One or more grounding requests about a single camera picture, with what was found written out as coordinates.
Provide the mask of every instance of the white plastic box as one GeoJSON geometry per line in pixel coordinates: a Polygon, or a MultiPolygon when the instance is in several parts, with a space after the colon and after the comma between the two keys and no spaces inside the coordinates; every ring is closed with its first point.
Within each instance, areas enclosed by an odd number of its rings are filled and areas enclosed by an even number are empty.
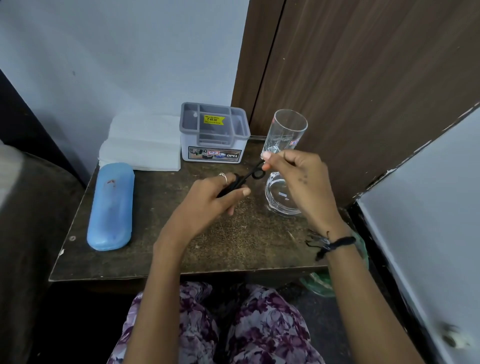
{"type": "Polygon", "coordinates": [[[180,114],[183,160],[240,163],[250,138],[245,110],[184,102],[180,114]]]}

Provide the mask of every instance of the product label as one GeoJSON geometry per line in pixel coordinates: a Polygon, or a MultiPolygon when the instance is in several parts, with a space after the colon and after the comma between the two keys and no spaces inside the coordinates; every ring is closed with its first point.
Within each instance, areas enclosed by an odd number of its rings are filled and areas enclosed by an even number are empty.
{"type": "Polygon", "coordinates": [[[204,124],[223,125],[225,116],[204,115],[204,124]]]}
{"type": "Polygon", "coordinates": [[[241,150],[188,147],[188,159],[207,159],[216,162],[238,162],[241,150]]]}

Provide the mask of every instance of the glass rim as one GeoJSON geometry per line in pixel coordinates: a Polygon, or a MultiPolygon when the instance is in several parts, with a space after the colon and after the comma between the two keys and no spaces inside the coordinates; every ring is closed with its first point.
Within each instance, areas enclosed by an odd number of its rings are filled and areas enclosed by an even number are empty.
{"type": "Polygon", "coordinates": [[[304,117],[302,114],[300,114],[299,112],[295,111],[295,110],[292,110],[292,109],[279,109],[277,111],[275,111],[275,114],[273,114],[273,118],[275,119],[276,122],[278,122],[278,124],[282,127],[282,128],[285,128],[287,130],[290,130],[291,132],[304,132],[305,130],[307,130],[308,128],[308,121],[307,121],[307,118],[304,117]],[[300,115],[304,120],[305,120],[305,127],[301,130],[295,130],[295,129],[290,129],[290,128],[287,128],[286,126],[282,125],[281,122],[278,121],[278,119],[276,118],[276,113],[278,113],[279,111],[291,111],[291,112],[294,112],[296,113],[297,115],[300,115]]]}

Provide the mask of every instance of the left hand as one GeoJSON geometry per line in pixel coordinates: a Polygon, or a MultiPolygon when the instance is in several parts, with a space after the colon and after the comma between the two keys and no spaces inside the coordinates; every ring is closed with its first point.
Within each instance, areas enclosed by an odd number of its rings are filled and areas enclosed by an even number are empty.
{"type": "Polygon", "coordinates": [[[180,243],[185,249],[190,240],[203,232],[212,222],[225,211],[233,215],[233,210],[241,199],[250,194],[250,188],[243,185],[223,197],[217,195],[235,181],[233,173],[225,177],[215,177],[196,180],[182,203],[175,209],[170,219],[162,229],[160,237],[180,243]]]}

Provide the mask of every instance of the purple floral fabric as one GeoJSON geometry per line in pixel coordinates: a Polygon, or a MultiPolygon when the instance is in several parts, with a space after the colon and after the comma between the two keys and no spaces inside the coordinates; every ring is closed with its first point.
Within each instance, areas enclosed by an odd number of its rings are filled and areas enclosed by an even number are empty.
{"type": "MultiPolygon", "coordinates": [[[[206,283],[180,286],[179,363],[212,364],[219,350],[222,362],[231,364],[324,364],[310,344],[300,312],[275,290],[238,285],[230,294],[221,294],[228,302],[209,312],[201,303],[211,293],[212,287],[206,283]],[[220,332],[216,319],[228,319],[229,328],[220,332]]],[[[122,363],[141,300],[142,293],[133,300],[108,364],[122,363]]]]}

